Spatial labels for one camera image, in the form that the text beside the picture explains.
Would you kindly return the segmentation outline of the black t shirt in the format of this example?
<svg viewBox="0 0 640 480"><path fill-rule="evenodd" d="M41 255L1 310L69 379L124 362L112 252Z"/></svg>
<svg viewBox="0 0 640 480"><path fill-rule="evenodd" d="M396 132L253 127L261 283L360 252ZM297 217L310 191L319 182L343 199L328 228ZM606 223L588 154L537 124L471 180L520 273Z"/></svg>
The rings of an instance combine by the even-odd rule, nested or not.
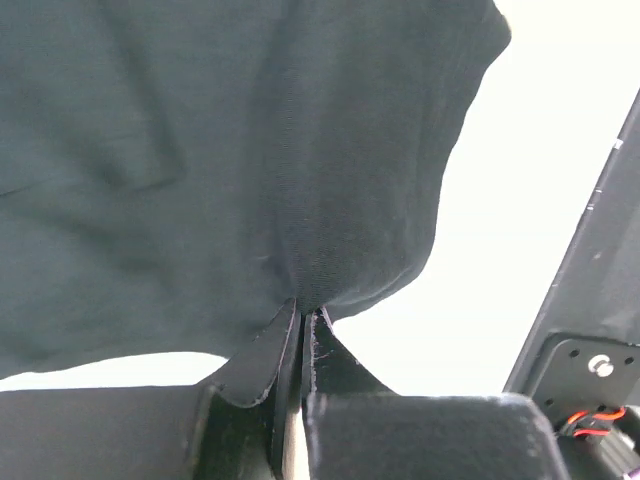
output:
<svg viewBox="0 0 640 480"><path fill-rule="evenodd" d="M230 357L412 282L491 1L5 1L1 373Z"/></svg>

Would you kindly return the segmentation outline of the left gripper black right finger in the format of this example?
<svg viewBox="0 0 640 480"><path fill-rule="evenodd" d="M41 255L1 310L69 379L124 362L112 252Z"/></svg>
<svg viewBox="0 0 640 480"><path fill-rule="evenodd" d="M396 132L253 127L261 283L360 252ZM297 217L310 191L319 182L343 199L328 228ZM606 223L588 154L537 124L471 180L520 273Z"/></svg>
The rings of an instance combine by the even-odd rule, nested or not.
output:
<svg viewBox="0 0 640 480"><path fill-rule="evenodd" d="M305 319L303 423L309 473L326 480L566 479L549 422L514 394L401 396Z"/></svg>

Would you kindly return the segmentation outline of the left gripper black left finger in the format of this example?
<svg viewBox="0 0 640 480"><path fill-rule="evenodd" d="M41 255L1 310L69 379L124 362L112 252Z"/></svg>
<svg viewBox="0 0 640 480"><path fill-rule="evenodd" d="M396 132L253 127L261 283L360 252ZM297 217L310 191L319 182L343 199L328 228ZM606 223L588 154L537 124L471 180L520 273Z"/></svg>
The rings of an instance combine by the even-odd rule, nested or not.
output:
<svg viewBox="0 0 640 480"><path fill-rule="evenodd" d="M28 390L1 396L5 479L289 479L300 315L269 326L192 386Z"/></svg>

